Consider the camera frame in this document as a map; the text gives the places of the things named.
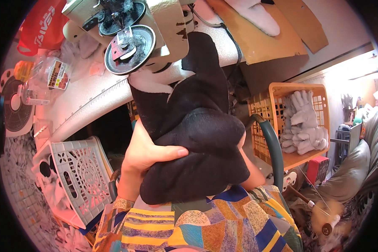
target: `yellow object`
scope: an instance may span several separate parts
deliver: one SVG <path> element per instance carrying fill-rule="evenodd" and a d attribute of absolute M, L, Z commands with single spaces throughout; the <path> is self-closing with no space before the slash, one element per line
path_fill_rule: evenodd
<path fill-rule="evenodd" d="M 30 77 L 33 67 L 34 62 L 24 60 L 19 61 L 14 68 L 14 78 L 22 82 L 26 82 Z"/>
<path fill-rule="evenodd" d="M 318 127 L 324 127 L 330 132 L 328 99 L 323 84 L 273 82 L 269 85 L 268 91 L 260 93 L 258 96 L 254 96 L 248 100 L 249 114 L 260 114 L 263 118 L 269 120 L 276 131 L 277 136 L 280 137 L 285 125 L 285 119 L 283 116 L 283 111 L 285 109 L 283 98 L 297 90 L 311 90 L 314 92 L 313 108 L 318 119 Z M 266 140 L 263 136 L 262 129 L 258 124 L 254 123 L 252 125 L 251 134 L 253 154 L 272 165 Z M 312 150 L 303 155 L 299 155 L 297 152 L 289 154 L 283 152 L 284 170 L 286 171 L 297 165 L 303 164 L 326 153 L 328 150 L 329 146 L 324 150 Z"/>

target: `black fabric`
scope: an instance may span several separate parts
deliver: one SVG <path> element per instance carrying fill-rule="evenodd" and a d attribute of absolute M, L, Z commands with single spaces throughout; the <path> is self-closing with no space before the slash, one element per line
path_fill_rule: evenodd
<path fill-rule="evenodd" d="M 221 193 L 249 177 L 237 144 L 245 127 L 228 114 L 228 89 L 209 35 L 188 34 L 182 69 L 195 75 L 167 93 L 145 93 L 131 86 L 142 123 L 155 144 L 180 145 L 187 157 L 154 164 L 140 195 L 147 204 L 187 202 Z"/>

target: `sewing machine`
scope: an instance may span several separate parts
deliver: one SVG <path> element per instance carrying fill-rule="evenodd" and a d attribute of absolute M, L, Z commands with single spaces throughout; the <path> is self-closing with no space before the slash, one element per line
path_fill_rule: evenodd
<path fill-rule="evenodd" d="M 182 10 L 195 0 L 72 0 L 62 13 L 63 34 L 77 42 L 87 32 L 103 45 L 106 68 L 126 75 L 141 67 L 165 70 L 189 51 L 193 15 Z"/>

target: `orange plastic basket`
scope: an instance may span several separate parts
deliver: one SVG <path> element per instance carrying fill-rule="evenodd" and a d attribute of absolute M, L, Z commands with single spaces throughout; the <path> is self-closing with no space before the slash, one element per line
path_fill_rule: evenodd
<path fill-rule="evenodd" d="M 260 93 L 258 96 L 254 96 L 248 100 L 249 115 L 260 114 L 262 117 L 269 120 L 276 131 L 278 138 L 280 138 L 283 126 L 285 125 L 283 117 L 283 111 L 285 109 L 283 98 L 297 90 L 311 90 L 314 92 L 313 107 L 318 119 L 318 126 L 325 127 L 328 132 L 330 132 L 328 100 L 326 89 L 323 84 L 273 82 L 269 85 L 268 91 Z M 253 154 L 272 165 L 269 149 L 267 148 L 266 140 L 260 126 L 254 123 L 251 127 L 251 133 Z M 297 152 L 290 154 L 283 152 L 284 170 L 286 171 L 297 165 L 303 164 L 326 153 L 328 150 L 329 146 L 327 149 L 313 150 L 303 155 L 299 155 Z"/>

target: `gear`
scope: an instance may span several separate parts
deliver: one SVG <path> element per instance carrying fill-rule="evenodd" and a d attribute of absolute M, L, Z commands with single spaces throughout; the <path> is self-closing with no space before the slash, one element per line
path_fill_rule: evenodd
<path fill-rule="evenodd" d="M 146 25 L 131 26 L 136 52 L 126 60 L 112 59 L 112 45 L 108 45 L 105 52 L 105 67 L 115 75 L 128 75 L 136 72 L 151 57 L 156 47 L 156 34 Z"/>

